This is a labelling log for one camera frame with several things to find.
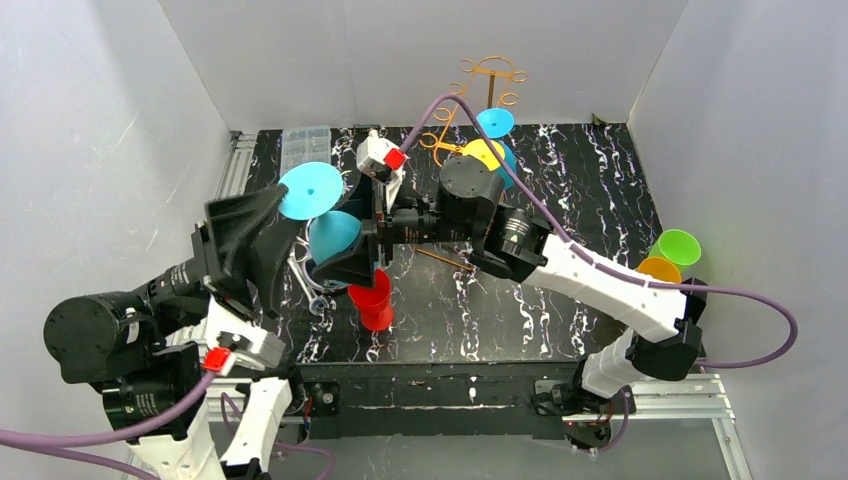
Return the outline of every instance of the blue funnel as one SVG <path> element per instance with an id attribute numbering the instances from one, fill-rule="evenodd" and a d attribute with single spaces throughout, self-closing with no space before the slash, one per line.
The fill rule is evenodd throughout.
<path id="1" fill-rule="evenodd" d="M 317 217 L 309 226 L 309 251 L 316 265 L 350 247 L 357 237 L 361 223 L 353 215 L 338 210 Z"/>

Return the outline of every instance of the clear plastic container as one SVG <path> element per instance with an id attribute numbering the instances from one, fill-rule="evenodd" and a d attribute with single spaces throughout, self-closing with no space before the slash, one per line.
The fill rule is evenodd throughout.
<path id="1" fill-rule="evenodd" d="M 318 125 L 283 130 L 281 149 L 280 177 L 304 163 L 330 163 L 330 127 Z"/>

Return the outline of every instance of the black marble table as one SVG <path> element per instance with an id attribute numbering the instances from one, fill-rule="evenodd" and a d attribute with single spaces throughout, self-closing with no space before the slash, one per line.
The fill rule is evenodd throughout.
<path id="1" fill-rule="evenodd" d="M 408 131 L 381 134 L 400 144 Z M 352 129 L 333 130 L 332 163 L 348 186 L 359 175 L 355 153 L 362 138 Z M 473 128 L 454 127 L 445 141 L 461 145 L 475 138 Z M 630 267 L 647 255 L 661 230 L 625 125 L 523 125 L 504 141 L 522 180 L 574 239 Z M 280 147 L 281 130 L 259 132 L 246 192 L 279 180 Z M 406 181 L 433 196 L 439 167 L 431 150 L 416 144 L 408 153 Z M 532 209 L 514 187 L 506 203 Z M 396 247 L 387 270 L 395 311 L 388 331 L 365 330 L 346 294 L 334 297 L 322 317 L 313 316 L 291 273 L 283 301 L 288 313 L 263 326 L 285 341 L 297 363 L 573 361 L 623 332 L 621 323 L 564 295 L 468 272 L 415 248 Z M 421 248 L 463 264 L 470 251 L 467 243 Z"/>

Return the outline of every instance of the yellow cup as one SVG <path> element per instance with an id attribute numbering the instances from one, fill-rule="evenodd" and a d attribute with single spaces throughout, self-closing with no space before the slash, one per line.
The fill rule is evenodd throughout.
<path id="1" fill-rule="evenodd" d="M 501 146 L 501 144 L 499 144 L 498 142 L 492 143 L 495 144 L 495 150 L 498 151 L 498 154 L 501 156 L 501 158 L 506 158 L 503 146 Z M 462 154 L 480 160 L 481 162 L 483 162 L 483 165 L 486 165 L 486 168 L 488 168 L 490 172 L 493 170 L 497 170 L 501 166 L 500 162 L 498 162 L 497 157 L 495 157 L 495 155 L 489 149 L 489 146 L 486 145 L 486 141 L 482 138 L 473 140 L 471 143 L 464 146 L 462 148 Z"/>

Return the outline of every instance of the orange cup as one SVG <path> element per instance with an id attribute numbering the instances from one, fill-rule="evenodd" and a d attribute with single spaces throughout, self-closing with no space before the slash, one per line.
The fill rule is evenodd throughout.
<path id="1" fill-rule="evenodd" d="M 636 271 L 650 275 L 661 282 L 680 283 L 683 277 L 680 270 L 670 261 L 663 257 L 648 257 L 636 267 Z"/>

